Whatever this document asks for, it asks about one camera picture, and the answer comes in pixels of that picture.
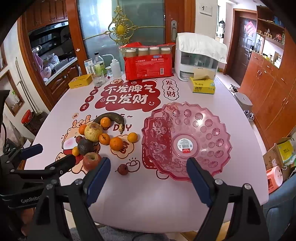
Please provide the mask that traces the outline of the small kumquat orange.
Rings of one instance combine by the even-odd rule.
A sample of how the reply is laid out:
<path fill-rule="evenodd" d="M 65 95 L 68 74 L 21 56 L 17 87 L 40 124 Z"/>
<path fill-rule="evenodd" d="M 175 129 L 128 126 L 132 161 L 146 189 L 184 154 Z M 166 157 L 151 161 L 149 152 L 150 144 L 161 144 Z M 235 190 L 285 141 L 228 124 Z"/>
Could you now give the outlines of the small kumquat orange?
<path fill-rule="evenodd" d="M 77 156 L 79 156 L 79 155 L 80 155 L 80 153 L 79 153 L 79 150 L 78 150 L 78 147 L 77 147 L 77 146 L 75 146 L 75 147 L 72 149 L 72 155 L 73 155 L 73 156 L 75 156 L 75 157 L 77 157 Z"/>

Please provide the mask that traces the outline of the dark avocado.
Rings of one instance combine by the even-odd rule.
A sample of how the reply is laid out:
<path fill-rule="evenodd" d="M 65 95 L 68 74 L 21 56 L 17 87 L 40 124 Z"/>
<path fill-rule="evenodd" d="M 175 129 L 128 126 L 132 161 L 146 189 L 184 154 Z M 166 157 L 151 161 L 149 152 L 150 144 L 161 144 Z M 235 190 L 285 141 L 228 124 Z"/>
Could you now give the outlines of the dark avocado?
<path fill-rule="evenodd" d="M 85 138 L 82 138 L 78 142 L 78 150 L 82 156 L 85 156 L 87 153 L 91 153 L 94 151 L 93 143 Z"/>

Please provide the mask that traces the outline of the red apple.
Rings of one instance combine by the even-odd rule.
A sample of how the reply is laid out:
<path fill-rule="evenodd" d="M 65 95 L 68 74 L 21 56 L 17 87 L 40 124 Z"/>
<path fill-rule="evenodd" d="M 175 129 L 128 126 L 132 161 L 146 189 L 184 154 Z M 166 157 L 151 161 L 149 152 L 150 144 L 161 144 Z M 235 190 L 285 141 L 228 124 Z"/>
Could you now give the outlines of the red apple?
<path fill-rule="evenodd" d="M 83 158 L 83 168 L 88 172 L 97 167 L 101 157 L 95 152 L 87 153 Z"/>

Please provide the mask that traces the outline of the yellow brown pear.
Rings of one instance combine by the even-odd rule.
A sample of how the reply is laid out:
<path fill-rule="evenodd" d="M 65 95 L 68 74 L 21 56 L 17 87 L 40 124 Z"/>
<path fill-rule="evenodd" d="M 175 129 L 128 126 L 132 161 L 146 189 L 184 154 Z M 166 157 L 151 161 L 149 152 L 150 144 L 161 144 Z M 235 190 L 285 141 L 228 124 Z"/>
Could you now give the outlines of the yellow brown pear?
<path fill-rule="evenodd" d="M 94 143 L 99 141 L 99 136 L 103 133 L 103 128 L 100 124 L 91 122 L 86 125 L 84 135 L 86 139 Z"/>

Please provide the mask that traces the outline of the mandarin with stem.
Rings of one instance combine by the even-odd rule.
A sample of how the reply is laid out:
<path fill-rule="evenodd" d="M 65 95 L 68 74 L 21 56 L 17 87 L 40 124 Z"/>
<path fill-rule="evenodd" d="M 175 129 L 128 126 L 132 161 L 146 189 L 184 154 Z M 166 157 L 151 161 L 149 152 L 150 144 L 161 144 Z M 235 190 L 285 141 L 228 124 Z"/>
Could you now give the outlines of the mandarin with stem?
<path fill-rule="evenodd" d="M 100 142 L 100 144 L 105 145 L 105 146 L 109 145 L 109 143 L 110 143 L 110 136 L 108 134 L 106 134 L 106 133 L 102 133 L 99 136 L 99 142 Z"/>

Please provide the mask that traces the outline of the large orange mandarin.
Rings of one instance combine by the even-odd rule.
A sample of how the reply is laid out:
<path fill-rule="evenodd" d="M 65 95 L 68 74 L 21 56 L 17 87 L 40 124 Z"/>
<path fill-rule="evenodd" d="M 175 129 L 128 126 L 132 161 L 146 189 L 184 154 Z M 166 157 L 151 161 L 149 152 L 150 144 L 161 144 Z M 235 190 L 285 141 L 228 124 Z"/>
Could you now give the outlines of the large orange mandarin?
<path fill-rule="evenodd" d="M 123 148 L 123 140 L 119 137 L 114 137 L 110 140 L 109 145 L 113 151 L 120 151 Z"/>

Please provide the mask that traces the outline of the small red hawthorn fruit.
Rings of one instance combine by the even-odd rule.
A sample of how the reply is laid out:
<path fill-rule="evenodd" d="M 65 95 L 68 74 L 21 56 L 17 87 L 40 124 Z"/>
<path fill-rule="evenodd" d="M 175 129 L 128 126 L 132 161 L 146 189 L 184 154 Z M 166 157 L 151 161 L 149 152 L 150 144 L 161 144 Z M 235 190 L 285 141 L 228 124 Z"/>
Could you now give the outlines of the small red hawthorn fruit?
<path fill-rule="evenodd" d="M 126 164 L 120 164 L 116 171 L 123 176 L 129 173 L 128 166 Z"/>

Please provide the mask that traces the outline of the overripe black banana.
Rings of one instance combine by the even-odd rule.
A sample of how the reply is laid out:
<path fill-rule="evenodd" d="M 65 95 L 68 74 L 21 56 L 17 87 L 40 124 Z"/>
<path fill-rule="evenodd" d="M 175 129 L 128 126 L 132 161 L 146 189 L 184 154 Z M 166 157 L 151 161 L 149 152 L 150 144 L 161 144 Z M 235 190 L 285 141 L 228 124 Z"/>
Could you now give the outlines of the overripe black banana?
<path fill-rule="evenodd" d="M 118 125 L 118 131 L 122 134 L 125 130 L 125 120 L 120 114 L 108 112 L 99 115 L 97 118 L 94 119 L 94 123 L 100 123 L 103 118 L 109 118 L 111 121 L 115 121 Z"/>

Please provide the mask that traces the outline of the pink plastic fruit plate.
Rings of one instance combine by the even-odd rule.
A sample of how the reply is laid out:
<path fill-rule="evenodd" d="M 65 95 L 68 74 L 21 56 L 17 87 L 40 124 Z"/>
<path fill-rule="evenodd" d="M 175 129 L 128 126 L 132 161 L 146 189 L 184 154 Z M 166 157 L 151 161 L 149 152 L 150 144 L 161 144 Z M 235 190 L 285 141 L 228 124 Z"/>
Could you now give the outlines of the pink plastic fruit plate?
<path fill-rule="evenodd" d="M 189 158 L 195 158 L 212 176 L 221 173 L 231 149 L 226 125 L 198 104 L 164 104 L 144 120 L 143 163 L 176 181 L 190 181 Z"/>

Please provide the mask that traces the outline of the yellow flat box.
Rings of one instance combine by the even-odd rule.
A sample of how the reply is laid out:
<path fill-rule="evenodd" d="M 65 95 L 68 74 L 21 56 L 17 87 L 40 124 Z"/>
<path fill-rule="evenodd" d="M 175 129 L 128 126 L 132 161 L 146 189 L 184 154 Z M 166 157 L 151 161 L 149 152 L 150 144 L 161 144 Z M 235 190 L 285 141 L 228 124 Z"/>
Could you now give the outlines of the yellow flat box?
<path fill-rule="evenodd" d="M 76 89 L 76 88 L 88 86 L 91 82 L 92 82 L 92 75 L 86 74 L 86 75 L 81 75 L 81 76 L 73 78 L 68 83 L 68 85 L 69 85 L 70 89 Z"/>

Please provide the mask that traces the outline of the clear drinking glass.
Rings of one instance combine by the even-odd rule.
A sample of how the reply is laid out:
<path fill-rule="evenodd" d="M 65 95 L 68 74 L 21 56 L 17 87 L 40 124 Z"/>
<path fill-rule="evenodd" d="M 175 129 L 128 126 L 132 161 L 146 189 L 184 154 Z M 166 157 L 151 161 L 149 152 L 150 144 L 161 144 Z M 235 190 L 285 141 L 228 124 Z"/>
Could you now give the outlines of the clear drinking glass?
<path fill-rule="evenodd" d="M 96 72 L 94 70 L 92 73 L 92 81 L 93 81 L 95 87 L 101 87 L 101 86 L 105 85 L 106 78 L 104 77 L 104 74 L 101 70 L 99 70 L 99 72 Z"/>

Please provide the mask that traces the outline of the white squeeze bottle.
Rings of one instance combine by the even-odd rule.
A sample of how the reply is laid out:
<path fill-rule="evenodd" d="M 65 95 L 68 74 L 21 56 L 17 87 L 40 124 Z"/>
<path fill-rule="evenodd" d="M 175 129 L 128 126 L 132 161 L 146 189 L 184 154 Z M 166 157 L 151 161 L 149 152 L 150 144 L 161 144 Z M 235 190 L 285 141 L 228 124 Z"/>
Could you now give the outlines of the white squeeze bottle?
<path fill-rule="evenodd" d="M 121 77 L 122 73 L 121 73 L 121 68 L 120 68 L 120 64 L 119 64 L 118 60 L 115 59 L 112 54 L 103 55 L 103 57 L 106 57 L 106 56 L 111 56 L 112 57 L 110 65 L 105 68 L 106 72 L 107 72 L 107 77 L 108 78 L 111 78 L 111 77 L 119 78 L 119 77 Z"/>

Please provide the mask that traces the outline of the red snack package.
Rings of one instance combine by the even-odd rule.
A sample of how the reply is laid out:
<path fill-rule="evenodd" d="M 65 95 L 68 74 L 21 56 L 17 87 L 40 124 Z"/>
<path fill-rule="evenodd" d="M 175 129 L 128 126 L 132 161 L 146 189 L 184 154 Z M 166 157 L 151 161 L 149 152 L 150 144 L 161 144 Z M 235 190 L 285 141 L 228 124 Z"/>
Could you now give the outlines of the red snack package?
<path fill-rule="evenodd" d="M 172 48 L 175 43 L 145 46 L 140 42 L 119 47 L 125 62 L 125 78 L 128 81 L 171 77 Z"/>

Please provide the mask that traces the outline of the yellow tissue box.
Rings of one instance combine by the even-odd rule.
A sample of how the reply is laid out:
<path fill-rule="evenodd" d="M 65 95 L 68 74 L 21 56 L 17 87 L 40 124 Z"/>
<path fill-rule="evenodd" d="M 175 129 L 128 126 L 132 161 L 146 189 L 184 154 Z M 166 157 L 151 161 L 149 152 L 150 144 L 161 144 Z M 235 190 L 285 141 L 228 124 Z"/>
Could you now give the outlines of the yellow tissue box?
<path fill-rule="evenodd" d="M 204 72 L 189 78 L 189 86 L 193 93 L 214 94 L 216 87 L 214 83 L 215 73 Z"/>

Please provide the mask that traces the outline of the white cloth cover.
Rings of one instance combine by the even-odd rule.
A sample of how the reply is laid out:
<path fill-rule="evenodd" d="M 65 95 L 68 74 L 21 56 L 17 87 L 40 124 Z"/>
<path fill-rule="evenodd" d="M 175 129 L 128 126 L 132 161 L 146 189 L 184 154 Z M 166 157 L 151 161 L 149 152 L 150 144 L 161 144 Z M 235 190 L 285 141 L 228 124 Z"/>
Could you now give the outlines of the white cloth cover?
<path fill-rule="evenodd" d="M 197 33 L 178 33 L 176 45 L 181 52 L 204 55 L 226 64 L 227 46 L 209 36 Z"/>

